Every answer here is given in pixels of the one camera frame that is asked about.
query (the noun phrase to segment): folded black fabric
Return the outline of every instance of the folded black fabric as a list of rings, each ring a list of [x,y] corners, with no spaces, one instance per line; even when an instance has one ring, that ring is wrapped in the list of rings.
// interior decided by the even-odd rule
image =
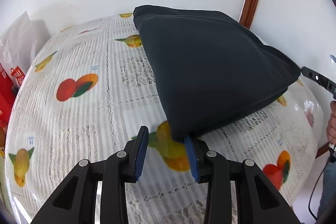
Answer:
[[[133,14],[173,140],[267,106],[300,75],[292,60],[224,13],[144,5]]]

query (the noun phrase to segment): white plastic bag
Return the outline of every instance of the white plastic bag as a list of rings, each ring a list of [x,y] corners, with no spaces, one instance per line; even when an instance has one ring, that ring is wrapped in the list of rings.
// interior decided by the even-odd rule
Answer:
[[[0,63],[13,83],[22,81],[44,43],[39,41],[27,12],[24,12],[0,37]]]

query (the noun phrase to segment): silver screw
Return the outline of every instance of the silver screw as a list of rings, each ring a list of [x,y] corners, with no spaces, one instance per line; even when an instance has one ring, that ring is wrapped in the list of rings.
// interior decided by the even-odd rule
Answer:
[[[207,156],[208,157],[216,157],[216,155],[217,155],[217,153],[215,152],[215,151],[213,151],[213,150],[209,150],[208,152],[207,152]]]
[[[80,160],[78,164],[80,167],[84,167],[84,166],[87,166],[88,163],[89,163],[88,160],[83,159],[83,160]]]
[[[254,161],[251,160],[251,159],[247,159],[247,160],[245,160],[245,164],[246,164],[247,166],[253,166],[253,165],[254,165]]]
[[[125,151],[119,151],[118,153],[117,153],[117,157],[118,158],[123,158],[123,157],[125,157],[127,155],[127,153],[125,152]]]

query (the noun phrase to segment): black cable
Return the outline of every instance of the black cable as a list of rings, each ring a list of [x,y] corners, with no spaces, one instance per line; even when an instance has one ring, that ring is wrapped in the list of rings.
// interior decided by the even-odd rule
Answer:
[[[324,168],[323,168],[323,170],[322,170],[321,174],[319,175],[319,177],[318,177],[317,181],[315,182],[315,185],[314,185],[313,191],[311,192],[310,199],[309,199],[309,203],[308,203],[308,211],[309,211],[309,212],[310,212],[310,214],[313,216],[313,218],[315,218],[315,220],[317,220],[317,217],[316,217],[316,216],[313,214],[313,212],[312,212],[312,211],[311,211],[311,209],[310,209],[310,202],[311,202],[311,198],[313,197],[313,194],[314,194],[314,191],[315,191],[315,188],[316,188],[317,182],[319,182],[319,180],[320,180],[320,177],[322,176],[322,174],[323,174],[324,170],[326,169],[326,167],[327,167],[327,164],[328,164],[328,162],[329,162],[329,160],[330,160],[330,157],[329,157],[329,159],[327,160],[326,164],[324,165]]]

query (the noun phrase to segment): fruit-patterned tablecloth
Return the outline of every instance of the fruit-patterned tablecloth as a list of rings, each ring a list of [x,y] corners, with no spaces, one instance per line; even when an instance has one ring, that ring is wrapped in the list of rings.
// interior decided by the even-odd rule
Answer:
[[[229,160],[253,159],[291,204],[313,164],[322,121],[300,78],[267,107],[202,139]],[[150,140],[139,182],[126,185],[129,222],[202,223],[207,185],[195,183],[184,145],[170,137],[132,14],[52,37],[26,75],[8,126],[6,186],[18,223],[31,221],[79,160],[107,159],[141,125]]]

